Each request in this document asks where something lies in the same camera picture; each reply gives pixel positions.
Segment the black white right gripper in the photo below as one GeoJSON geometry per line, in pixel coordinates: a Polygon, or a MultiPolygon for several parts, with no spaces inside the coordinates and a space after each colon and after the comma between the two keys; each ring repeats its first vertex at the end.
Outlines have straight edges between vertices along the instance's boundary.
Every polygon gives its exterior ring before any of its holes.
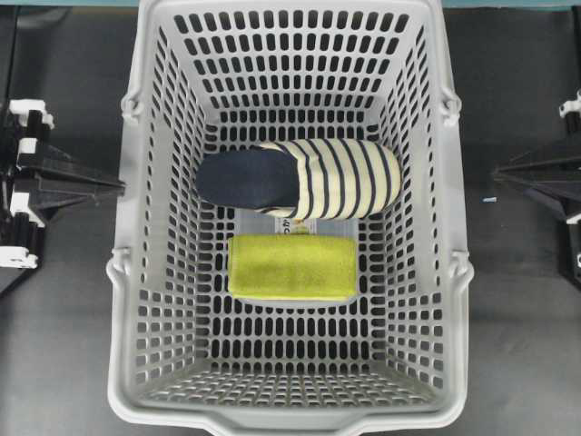
{"type": "Polygon", "coordinates": [[[566,254],[563,274],[580,277],[580,90],[559,106],[566,136],[510,159],[494,171],[494,179],[543,204],[565,218],[566,254]],[[518,172],[567,172],[568,181],[535,181],[518,172]]]}

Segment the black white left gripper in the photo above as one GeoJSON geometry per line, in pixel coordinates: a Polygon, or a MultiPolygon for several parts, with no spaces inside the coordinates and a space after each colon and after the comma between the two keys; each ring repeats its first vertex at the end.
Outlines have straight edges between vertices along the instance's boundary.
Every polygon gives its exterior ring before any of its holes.
{"type": "Polygon", "coordinates": [[[100,204],[123,196],[124,182],[81,163],[44,142],[54,129],[46,103],[37,99],[11,100],[1,117],[1,266],[35,269],[39,239],[54,215],[77,204],[100,204]],[[36,211],[34,172],[71,182],[39,182],[36,211]]]}

